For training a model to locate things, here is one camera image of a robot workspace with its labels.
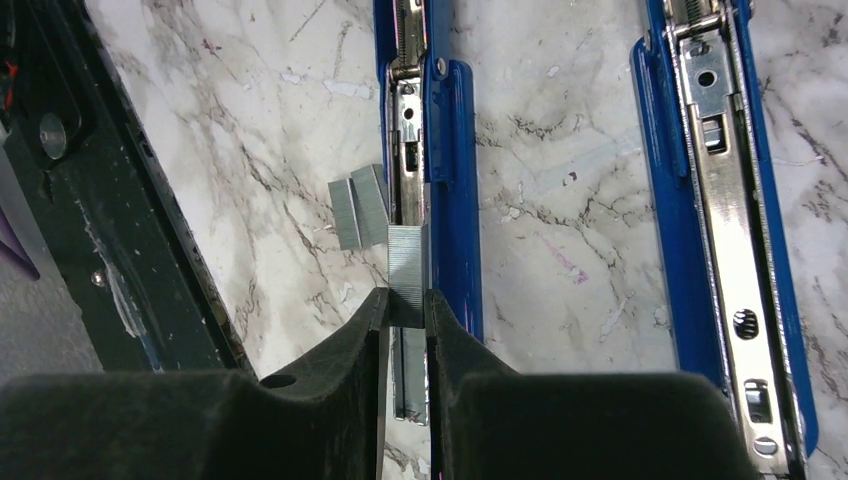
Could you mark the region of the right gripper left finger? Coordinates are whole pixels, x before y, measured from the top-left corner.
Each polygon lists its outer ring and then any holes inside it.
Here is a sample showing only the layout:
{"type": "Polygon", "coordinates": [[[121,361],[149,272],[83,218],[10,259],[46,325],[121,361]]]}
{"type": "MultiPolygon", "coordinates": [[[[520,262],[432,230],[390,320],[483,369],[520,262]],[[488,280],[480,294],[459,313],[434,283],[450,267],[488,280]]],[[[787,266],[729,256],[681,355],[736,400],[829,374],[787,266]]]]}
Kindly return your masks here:
{"type": "Polygon", "coordinates": [[[263,380],[39,375],[1,390],[5,479],[377,479],[389,293],[263,380]]]}

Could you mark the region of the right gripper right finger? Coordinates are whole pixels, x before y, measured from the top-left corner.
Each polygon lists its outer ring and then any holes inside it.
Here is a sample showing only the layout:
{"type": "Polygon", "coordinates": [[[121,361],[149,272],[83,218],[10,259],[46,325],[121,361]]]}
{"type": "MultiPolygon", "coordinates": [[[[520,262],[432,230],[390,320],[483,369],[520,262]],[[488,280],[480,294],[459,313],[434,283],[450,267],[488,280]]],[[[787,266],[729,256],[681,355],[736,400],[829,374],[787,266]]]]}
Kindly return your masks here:
{"type": "Polygon", "coordinates": [[[724,398],[687,373],[521,374],[429,291],[436,479],[753,479],[724,398]]]}

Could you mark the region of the blue stapler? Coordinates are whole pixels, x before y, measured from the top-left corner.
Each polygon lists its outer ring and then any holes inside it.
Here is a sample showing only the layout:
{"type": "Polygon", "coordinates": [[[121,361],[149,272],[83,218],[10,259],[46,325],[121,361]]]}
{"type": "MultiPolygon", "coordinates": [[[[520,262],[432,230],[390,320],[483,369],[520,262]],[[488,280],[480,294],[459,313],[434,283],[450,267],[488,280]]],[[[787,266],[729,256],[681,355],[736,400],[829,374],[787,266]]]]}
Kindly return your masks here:
{"type": "MultiPolygon", "coordinates": [[[[749,1],[650,1],[631,52],[679,367],[728,400],[762,479],[805,479],[818,423],[749,1]]],[[[448,1],[374,5],[390,225],[423,226],[425,289],[483,343],[470,67],[448,1]]]]}

